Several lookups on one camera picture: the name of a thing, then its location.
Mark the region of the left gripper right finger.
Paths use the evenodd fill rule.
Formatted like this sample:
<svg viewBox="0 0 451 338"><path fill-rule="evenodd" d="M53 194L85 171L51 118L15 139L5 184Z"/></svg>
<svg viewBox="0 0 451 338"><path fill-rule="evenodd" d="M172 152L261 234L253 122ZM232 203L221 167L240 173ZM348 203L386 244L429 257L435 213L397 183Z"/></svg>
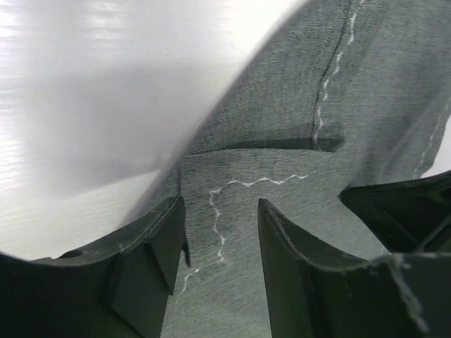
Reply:
<svg viewBox="0 0 451 338"><path fill-rule="evenodd" d="M450 255L341 251L258 202L273 337L449 337Z"/></svg>

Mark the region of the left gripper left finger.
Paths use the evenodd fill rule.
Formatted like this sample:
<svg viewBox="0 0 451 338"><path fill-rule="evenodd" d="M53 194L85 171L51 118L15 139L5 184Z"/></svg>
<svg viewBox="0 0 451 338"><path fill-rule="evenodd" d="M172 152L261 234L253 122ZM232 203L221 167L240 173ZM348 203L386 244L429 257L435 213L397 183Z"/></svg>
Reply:
<svg viewBox="0 0 451 338"><path fill-rule="evenodd" d="M170 197L58 258L1 256L2 337L159 337L185 248L185 204Z"/></svg>

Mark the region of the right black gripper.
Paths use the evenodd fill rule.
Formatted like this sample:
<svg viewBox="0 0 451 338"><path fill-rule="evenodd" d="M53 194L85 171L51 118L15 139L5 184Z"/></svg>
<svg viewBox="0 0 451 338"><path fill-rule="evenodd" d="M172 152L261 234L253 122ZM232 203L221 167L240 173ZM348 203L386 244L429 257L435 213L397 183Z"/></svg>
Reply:
<svg viewBox="0 0 451 338"><path fill-rule="evenodd" d="M450 172L340 195L390 252L450 252Z"/></svg>

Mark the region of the grey cloth placemat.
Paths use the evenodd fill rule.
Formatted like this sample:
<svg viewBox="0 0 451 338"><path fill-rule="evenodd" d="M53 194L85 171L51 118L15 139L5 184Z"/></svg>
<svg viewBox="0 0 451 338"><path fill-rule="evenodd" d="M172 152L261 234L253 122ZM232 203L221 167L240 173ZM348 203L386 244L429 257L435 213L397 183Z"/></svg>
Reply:
<svg viewBox="0 0 451 338"><path fill-rule="evenodd" d="M148 209L181 195L163 337L269 337L258 200L349 254L385 253L346 187L436 174L450 117L449 1L310 1L217 106Z"/></svg>

